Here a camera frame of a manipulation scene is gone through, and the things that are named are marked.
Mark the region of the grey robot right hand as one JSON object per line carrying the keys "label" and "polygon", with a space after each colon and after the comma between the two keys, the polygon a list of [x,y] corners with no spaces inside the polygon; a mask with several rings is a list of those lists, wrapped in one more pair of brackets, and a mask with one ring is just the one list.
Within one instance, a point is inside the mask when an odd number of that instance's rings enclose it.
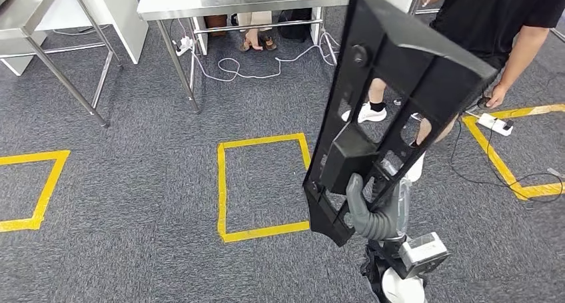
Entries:
{"label": "grey robot right hand", "polygon": [[357,173],[352,173],[346,188],[346,199],[356,233],[376,241],[405,236],[411,187],[412,182],[407,177],[402,177],[389,200],[376,212],[370,212],[362,193],[362,177]]}

